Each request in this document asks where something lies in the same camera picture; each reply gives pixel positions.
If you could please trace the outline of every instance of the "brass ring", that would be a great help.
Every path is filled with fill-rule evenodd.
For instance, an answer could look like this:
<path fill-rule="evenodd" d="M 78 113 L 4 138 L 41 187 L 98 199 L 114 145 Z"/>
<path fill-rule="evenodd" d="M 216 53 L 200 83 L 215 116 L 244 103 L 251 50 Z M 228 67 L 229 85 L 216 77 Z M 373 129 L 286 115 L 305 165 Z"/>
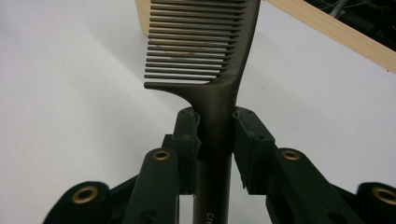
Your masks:
<path fill-rule="evenodd" d="M 381 200 L 384 203 L 389 203 L 392 205 L 396 205 L 396 193 L 389 190 L 389 189 L 384 189 L 380 187 L 375 187 L 372 190 L 372 193 L 374 196 Z"/>
<path fill-rule="evenodd" d="M 300 154 L 290 150 L 283 151 L 282 156 L 290 161 L 297 161 L 300 159 Z"/>
<path fill-rule="evenodd" d="M 164 161 L 164 160 L 167 160 L 170 156 L 171 156 L 171 154 L 167 151 L 158 151 L 158 152 L 154 153 L 154 155 L 152 157 L 156 161 Z"/>
<path fill-rule="evenodd" d="M 72 201 L 73 203 L 78 203 L 78 204 L 88 203 L 92 201 L 94 198 L 96 198 L 98 193 L 99 193 L 98 188 L 93 185 L 83 187 L 73 194 Z"/>

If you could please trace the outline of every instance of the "wooden strip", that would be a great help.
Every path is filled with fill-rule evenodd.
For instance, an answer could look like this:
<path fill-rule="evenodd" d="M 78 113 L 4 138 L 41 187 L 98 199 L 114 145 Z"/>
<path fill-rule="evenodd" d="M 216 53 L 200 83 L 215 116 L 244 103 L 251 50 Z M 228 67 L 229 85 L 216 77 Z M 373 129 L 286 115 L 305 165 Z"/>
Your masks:
<path fill-rule="evenodd" d="M 329 38 L 396 74 L 396 52 L 341 23 L 304 0 L 266 0 Z"/>

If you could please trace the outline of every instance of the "comb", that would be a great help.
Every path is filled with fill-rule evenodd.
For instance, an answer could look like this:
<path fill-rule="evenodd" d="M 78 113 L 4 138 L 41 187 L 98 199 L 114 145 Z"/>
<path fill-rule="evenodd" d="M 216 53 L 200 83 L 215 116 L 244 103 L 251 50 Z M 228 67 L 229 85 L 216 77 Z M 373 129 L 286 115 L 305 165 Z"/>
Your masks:
<path fill-rule="evenodd" d="M 187 100 L 200 116 L 193 223 L 227 223 L 232 113 L 260 0 L 151 0 L 145 88 Z"/>

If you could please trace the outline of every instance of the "white tabletop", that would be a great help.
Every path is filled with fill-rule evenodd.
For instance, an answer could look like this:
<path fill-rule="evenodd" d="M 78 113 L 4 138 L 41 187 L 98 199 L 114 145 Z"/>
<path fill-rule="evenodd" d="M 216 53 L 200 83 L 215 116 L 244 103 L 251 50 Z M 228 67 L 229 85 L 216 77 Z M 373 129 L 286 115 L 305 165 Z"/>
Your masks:
<path fill-rule="evenodd" d="M 143 88 L 134 1 L 0 2 L 0 223 L 40 223 L 72 186 L 137 175 L 182 99 Z M 335 185 L 396 187 L 396 76 L 262 2 L 238 105 Z M 270 223 L 233 166 L 230 223 Z M 181 197 L 191 222 L 192 197 Z"/>

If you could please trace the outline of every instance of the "comb teeth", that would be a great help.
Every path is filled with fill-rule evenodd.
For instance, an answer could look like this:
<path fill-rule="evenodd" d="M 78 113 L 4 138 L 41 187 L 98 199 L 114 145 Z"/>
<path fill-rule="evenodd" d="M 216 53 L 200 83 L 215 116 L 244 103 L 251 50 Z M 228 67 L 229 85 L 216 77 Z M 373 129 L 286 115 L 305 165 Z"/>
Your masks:
<path fill-rule="evenodd" d="M 145 78 L 207 83 L 232 58 L 246 0 L 151 0 Z"/>

